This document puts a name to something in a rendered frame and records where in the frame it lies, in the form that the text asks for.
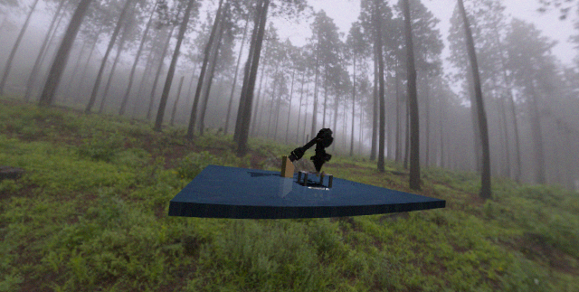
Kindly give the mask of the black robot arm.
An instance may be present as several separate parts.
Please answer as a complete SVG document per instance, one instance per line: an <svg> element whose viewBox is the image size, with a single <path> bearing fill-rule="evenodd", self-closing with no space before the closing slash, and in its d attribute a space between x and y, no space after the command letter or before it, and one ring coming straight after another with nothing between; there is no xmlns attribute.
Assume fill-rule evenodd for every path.
<svg viewBox="0 0 579 292"><path fill-rule="evenodd" d="M305 154L305 151L314 146L316 143L316 148L330 147L334 141L332 134L333 132L330 128L323 128L319 130L317 136L309 141L306 145L293 150L289 156L289 160L291 163L295 160L299 161L300 158L302 158L302 156ZM331 155L324 152L324 157L328 157L328 160L330 160Z"/></svg>

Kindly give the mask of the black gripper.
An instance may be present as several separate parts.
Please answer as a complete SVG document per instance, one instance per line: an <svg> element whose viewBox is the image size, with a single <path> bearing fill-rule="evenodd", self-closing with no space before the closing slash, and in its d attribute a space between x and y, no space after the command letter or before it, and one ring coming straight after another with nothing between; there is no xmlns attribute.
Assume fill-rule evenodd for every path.
<svg viewBox="0 0 579 292"><path fill-rule="evenodd" d="M320 172L321 167L323 166L324 163L328 162L328 157L324 157L324 152L326 152L325 148L316 148L316 155L312 156L310 158L310 160L314 160L314 166L316 168L316 170L318 170Z"/></svg>

